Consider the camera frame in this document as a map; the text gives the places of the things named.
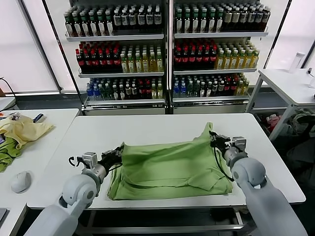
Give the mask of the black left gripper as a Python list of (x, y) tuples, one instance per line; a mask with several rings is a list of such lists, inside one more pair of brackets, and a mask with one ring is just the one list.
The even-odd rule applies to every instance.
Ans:
[(102, 165), (106, 170), (110, 170), (112, 166), (118, 164), (118, 159), (122, 158), (123, 149), (124, 146), (119, 146), (109, 152), (102, 153), (98, 164)]

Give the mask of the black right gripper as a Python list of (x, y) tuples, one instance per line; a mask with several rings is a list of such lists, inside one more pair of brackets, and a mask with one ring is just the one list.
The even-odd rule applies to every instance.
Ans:
[(210, 146), (213, 148), (217, 148), (219, 150), (229, 149), (231, 147), (231, 138), (218, 135), (216, 132), (209, 131), (209, 135), (211, 137)]

